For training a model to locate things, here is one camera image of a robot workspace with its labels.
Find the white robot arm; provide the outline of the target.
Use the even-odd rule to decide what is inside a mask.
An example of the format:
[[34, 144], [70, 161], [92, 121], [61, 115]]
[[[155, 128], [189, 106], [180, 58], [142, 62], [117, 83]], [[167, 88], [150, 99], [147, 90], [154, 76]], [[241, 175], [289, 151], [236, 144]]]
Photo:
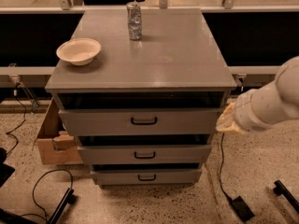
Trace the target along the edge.
[[299, 119], [299, 57], [281, 65], [269, 84], [239, 95], [218, 118], [216, 130], [259, 133], [292, 119]]

